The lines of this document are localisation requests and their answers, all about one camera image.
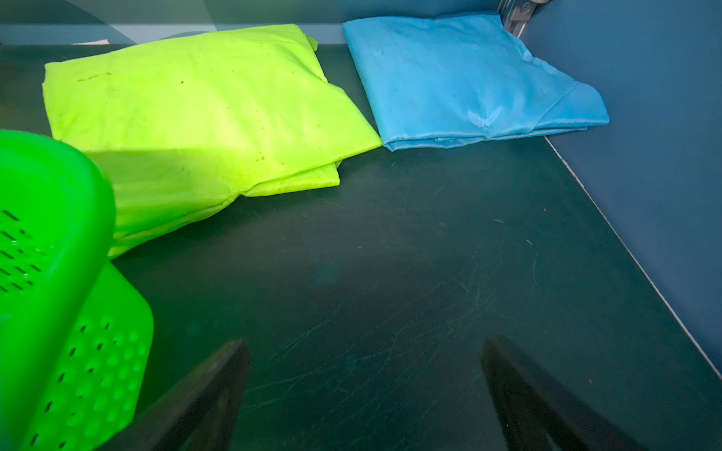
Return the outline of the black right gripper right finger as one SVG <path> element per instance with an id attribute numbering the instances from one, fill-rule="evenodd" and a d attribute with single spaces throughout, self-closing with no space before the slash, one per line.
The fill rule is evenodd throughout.
<path id="1" fill-rule="evenodd" d="M 509 450 L 644 450 L 504 336 L 481 367 Z"/>

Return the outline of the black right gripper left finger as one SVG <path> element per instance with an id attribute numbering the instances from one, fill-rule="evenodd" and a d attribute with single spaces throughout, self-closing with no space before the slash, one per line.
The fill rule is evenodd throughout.
<path id="1" fill-rule="evenodd" d="M 99 449 L 230 449 L 249 372 L 246 341 L 225 343 Z"/>

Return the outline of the green plastic basket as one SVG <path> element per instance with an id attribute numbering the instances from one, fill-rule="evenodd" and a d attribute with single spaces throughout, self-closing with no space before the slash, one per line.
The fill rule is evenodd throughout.
<path id="1" fill-rule="evenodd" d="M 1 135 L 1 446 L 92 450 L 128 426 L 152 345 L 109 259 L 112 188 L 52 138 Z"/>

